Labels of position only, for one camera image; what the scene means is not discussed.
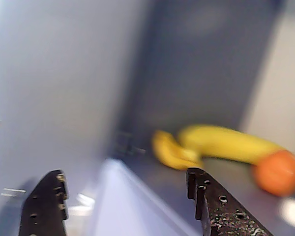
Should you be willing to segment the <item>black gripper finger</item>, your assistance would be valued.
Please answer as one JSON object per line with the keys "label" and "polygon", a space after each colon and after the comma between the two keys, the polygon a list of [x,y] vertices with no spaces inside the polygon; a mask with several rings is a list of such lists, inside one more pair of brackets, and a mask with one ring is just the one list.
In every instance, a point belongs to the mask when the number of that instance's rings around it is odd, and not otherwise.
{"label": "black gripper finger", "polygon": [[205,236],[271,236],[224,186],[200,168],[186,172],[187,197],[194,201],[195,219]]}
{"label": "black gripper finger", "polygon": [[68,198],[64,172],[48,172],[23,203],[19,235],[66,236]]}

